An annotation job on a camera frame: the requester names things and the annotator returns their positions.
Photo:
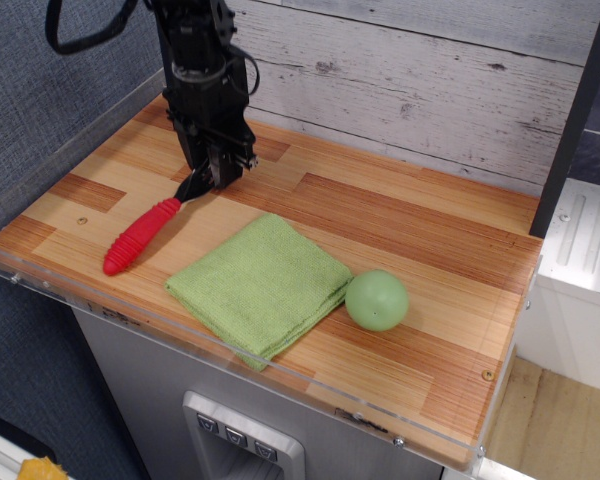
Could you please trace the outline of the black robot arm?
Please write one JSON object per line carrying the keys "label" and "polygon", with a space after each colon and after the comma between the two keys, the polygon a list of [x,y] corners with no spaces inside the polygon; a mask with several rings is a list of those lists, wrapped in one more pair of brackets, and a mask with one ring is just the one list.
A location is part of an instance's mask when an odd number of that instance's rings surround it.
{"label": "black robot arm", "polygon": [[244,119],[246,64],[255,60],[231,43],[235,13],[223,1],[148,1],[163,59],[167,117],[191,173],[176,197],[223,189],[256,165],[256,137]]}

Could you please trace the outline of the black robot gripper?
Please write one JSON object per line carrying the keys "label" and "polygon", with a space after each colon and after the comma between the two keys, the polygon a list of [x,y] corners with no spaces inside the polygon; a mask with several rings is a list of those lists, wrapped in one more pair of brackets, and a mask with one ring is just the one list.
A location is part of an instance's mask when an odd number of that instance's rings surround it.
{"label": "black robot gripper", "polygon": [[244,119],[250,95],[245,58],[229,58],[214,71],[171,65],[172,79],[163,91],[168,116],[191,170],[209,158],[214,187],[225,189],[243,168],[257,164],[255,135]]}

